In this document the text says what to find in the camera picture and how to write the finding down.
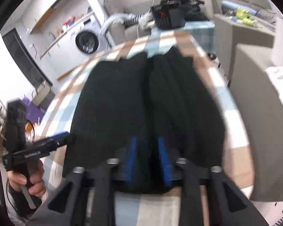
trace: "washing machine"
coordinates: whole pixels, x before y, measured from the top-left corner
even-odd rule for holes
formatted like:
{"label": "washing machine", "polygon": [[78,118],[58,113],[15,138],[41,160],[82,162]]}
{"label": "washing machine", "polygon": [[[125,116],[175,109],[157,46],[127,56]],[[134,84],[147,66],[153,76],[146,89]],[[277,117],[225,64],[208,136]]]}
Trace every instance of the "washing machine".
{"label": "washing machine", "polygon": [[81,55],[77,57],[90,57],[93,54],[111,49],[106,37],[99,36],[100,29],[101,26],[94,14],[75,25],[71,32],[71,41],[75,43],[76,49]]}

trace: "black door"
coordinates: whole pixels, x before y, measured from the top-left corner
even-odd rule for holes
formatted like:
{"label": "black door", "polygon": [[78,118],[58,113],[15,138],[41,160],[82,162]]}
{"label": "black door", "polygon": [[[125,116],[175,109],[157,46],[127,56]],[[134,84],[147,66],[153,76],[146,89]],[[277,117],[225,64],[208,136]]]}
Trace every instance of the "black door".
{"label": "black door", "polygon": [[17,66],[35,88],[40,86],[44,80],[46,80],[48,84],[52,86],[52,83],[44,75],[26,50],[15,28],[2,38]]}
{"label": "black door", "polygon": [[94,53],[99,47],[97,36],[88,30],[80,32],[75,38],[75,43],[80,51],[87,54]]}

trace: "yellow-green object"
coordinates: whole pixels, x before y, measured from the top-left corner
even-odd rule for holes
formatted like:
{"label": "yellow-green object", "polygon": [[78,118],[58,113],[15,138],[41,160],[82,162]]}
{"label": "yellow-green object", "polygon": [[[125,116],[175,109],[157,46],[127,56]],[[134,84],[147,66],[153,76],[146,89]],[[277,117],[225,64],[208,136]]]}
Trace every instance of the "yellow-green object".
{"label": "yellow-green object", "polygon": [[247,18],[244,18],[243,20],[242,20],[242,22],[244,23],[244,24],[246,24],[246,25],[250,25],[250,26],[254,26],[254,20],[253,19],[247,19]]}
{"label": "yellow-green object", "polygon": [[250,18],[250,12],[248,10],[242,9],[242,8],[236,8],[236,17],[238,19],[249,19]]}

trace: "metal bolt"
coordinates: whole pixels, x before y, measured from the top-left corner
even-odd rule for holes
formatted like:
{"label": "metal bolt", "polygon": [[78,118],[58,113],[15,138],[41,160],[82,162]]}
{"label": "metal bolt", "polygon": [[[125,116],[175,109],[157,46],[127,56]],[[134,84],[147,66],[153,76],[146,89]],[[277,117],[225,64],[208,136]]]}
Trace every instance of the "metal bolt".
{"label": "metal bolt", "polygon": [[222,172],[222,167],[219,166],[211,167],[211,171],[214,173]]}
{"label": "metal bolt", "polygon": [[107,160],[108,164],[118,164],[119,163],[119,159],[118,158],[110,158]]}
{"label": "metal bolt", "polygon": [[85,169],[83,167],[75,167],[73,168],[74,173],[83,173]]}
{"label": "metal bolt", "polygon": [[186,163],[187,163],[187,160],[186,160],[186,158],[178,158],[178,159],[176,160],[176,163],[177,163],[177,164],[186,164]]}

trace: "plaid tablecloth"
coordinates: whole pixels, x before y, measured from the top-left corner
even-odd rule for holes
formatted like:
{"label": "plaid tablecloth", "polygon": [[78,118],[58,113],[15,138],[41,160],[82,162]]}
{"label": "plaid tablecloth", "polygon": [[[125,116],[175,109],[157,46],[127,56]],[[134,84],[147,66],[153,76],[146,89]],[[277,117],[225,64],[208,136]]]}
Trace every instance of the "plaid tablecloth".
{"label": "plaid tablecloth", "polygon": [[[174,31],[184,30],[189,32],[198,45],[202,47],[207,53],[215,53],[215,24],[211,21],[187,21],[184,27],[175,29]],[[151,36],[159,36],[164,33],[164,30],[160,30],[154,27],[151,30]]]}
{"label": "plaid tablecloth", "polygon": [[[136,41],[118,45],[110,52],[102,52],[90,58],[69,75],[45,113],[37,131],[38,136],[48,137],[70,131],[80,93],[89,73],[99,61],[118,61],[120,57],[130,58],[141,51],[148,52],[150,57],[166,53],[173,45],[176,45],[184,56],[193,56],[195,71],[219,105],[226,126],[223,169],[239,188],[249,192],[253,185],[254,170],[248,136],[240,113],[218,70],[194,37],[186,31],[167,31],[159,37],[138,38]],[[66,147],[61,147],[50,156],[42,158],[45,169],[43,179],[49,194],[61,182],[65,151]],[[116,193],[116,225],[175,226],[178,225],[179,208],[180,188],[161,196]]]}

